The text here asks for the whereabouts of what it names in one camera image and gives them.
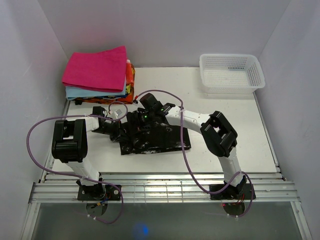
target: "stack of folded clothes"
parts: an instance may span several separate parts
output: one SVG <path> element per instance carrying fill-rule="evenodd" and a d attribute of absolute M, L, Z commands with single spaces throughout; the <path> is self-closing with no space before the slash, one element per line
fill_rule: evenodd
<path fill-rule="evenodd" d="M 124 46 L 98 53 L 75 52 L 64 71 L 66 98 L 82 102 L 131 104 L 134 100 L 135 69 Z"/>

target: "pink towel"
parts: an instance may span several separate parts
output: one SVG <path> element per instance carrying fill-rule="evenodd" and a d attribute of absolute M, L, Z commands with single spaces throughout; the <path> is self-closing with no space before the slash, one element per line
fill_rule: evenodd
<path fill-rule="evenodd" d="M 62 83 L 65 86 L 99 92 L 121 92 L 126 76 L 125 46 L 98 53 L 72 54 L 66 65 Z"/>

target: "tabletop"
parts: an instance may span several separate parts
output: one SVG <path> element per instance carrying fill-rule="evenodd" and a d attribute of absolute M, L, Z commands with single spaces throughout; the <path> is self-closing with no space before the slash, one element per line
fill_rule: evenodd
<path fill-rule="evenodd" d="M 209 94 L 203 91 L 198 67 L 141 67 L 136 68 L 135 95 L 145 90 L 166 90 L 183 100 L 186 110 L 196 113 L 212 114 L 222 112 L 238 133 L 237 156 L 240 167 L 249 173 L 275 173 L 276 166 L 257 107 L 252 94 Z M 170 95 L 153 92 L 162 102 L 179 104 Z M 70 102 L 68 115 L 91 114 L 92 107 L 108 105 Z M 136 105 L 127 105 L 129 111 Z M 111 109 L 124 106 L 112 105 Z M 195 173 L 221 173 L 218 158 L 206 147 L 201 134 L 188 130 L 191 149 L 186 151 L 190 167 Z M 88 132 L 88 154 L 85 158 L 101 173 L 187 173 L 181 151 L 121 155 L 119 143 L 110 141 L 109 136 Z M 66 164 L 55 160 L 54 171 L 72 172 Z"/>

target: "laundry basket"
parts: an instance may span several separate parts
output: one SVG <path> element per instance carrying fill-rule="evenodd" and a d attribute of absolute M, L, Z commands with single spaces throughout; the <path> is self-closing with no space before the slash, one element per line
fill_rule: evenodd
<path fill-rule="evenodd" d="M 250 94 L 266 85 L 258 59 L 247 54 L 202 54 L 200 75 L 206 93 Z"/>

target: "gray wall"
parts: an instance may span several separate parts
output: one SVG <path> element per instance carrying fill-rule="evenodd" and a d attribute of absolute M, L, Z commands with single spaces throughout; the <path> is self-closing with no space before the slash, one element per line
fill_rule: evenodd
<path fill-rule="evenodd" d="M 292 0 L 259 61 L 266 85 L 257 97 L 280 168 L 320 239 L 320 2 Z"/>
<path fill-rule="evenodd" d="M 37 0 L 0 1 L 0 239 L 19 239 L 33 181 L 41 174 L 26 149 L 29 128 L 61 114 L 64 54 Z M 32 137 L 43 164 L 52 136 L 44 125 Z"/>
<path fill-rule="evenodd" d="M 260 56 L 290 0 L 38 0 L 68 57 L 126 45 L 136 67 Z"/>

